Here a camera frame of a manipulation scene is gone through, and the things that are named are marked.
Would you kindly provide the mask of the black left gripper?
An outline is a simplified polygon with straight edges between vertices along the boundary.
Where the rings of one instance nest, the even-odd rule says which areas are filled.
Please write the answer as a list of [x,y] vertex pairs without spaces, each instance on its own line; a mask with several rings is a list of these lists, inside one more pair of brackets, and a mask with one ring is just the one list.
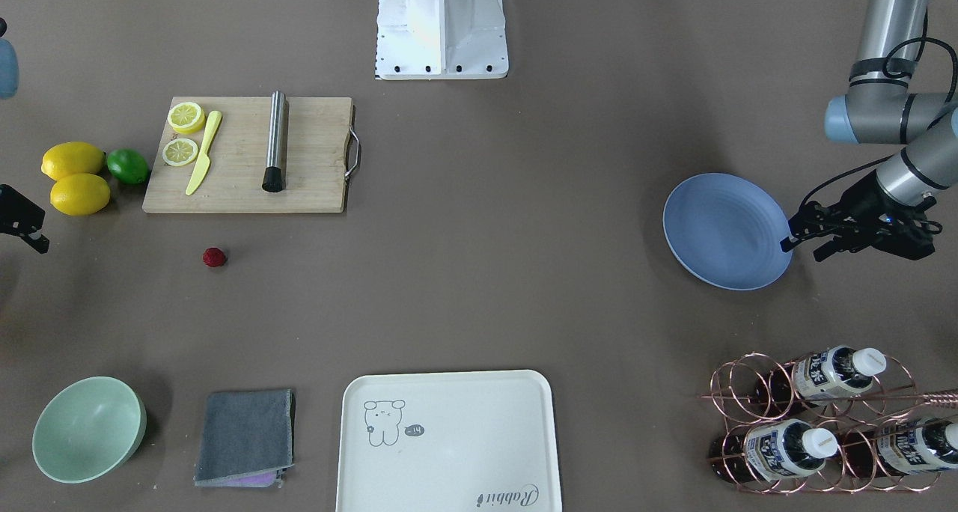
[[834,235],[814,250],[815,262],[824,262],[839,253],[855,254],[868,247],[908,260],[924,259],[934,253],[933,238],[943,230],[941,223],[930,221],[925,214],[936,203],[934,195],[929,194],[915,206],[903,205],[880,188],[876,172],[872,171],[839,198],[836,208],[842,219],[831,207],[819,202],[800,205],[788,219],[790,235],[780,240],[780,249],[792,252],[807,240]]

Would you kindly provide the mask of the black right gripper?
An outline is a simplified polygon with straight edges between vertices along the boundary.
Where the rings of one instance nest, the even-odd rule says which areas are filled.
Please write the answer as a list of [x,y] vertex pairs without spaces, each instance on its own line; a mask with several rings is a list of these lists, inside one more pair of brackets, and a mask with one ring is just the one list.
[[36,252],[45,254],[50,240],[41,233],[46,212],[15,188],[1,185],[1,232],[24,240]]

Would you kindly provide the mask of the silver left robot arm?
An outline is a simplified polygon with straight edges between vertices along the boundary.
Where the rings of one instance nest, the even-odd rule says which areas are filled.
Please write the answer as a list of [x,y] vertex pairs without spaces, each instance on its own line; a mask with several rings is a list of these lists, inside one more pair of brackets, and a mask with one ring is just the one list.
[[927,211],[957,180],[956,83],[943,94],[909,90],[924,48],[938,43],[927,33],[929,3],[868,1],[847,93],[829,102],[824,130],[832,141],[899,150],[864,165],[864,177],[835,204],[805,197],[788,221],[783,252],[814,238],[825,239],[814,250],[818,262],[868,247],[908,260],[934,252],[942,226]]

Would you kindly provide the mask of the right robot arm blue joint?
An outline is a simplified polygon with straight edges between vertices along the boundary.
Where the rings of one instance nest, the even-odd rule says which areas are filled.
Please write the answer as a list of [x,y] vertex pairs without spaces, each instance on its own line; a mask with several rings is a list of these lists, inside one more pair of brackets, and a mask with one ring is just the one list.
[[19,89],[19,59],[13,44],[9,40],[4,38],[4,35],[7,34],[7,22],[1,18],[1,68],[0,68],[0,80],[1,80],[1,99],[6,100],[13,98]]

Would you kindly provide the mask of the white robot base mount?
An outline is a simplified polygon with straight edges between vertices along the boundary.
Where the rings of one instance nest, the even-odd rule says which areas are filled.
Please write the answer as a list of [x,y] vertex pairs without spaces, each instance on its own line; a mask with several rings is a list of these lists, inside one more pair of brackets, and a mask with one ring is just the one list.
[[502,79],[510,69],[503,0],[379,0],[380,80]]

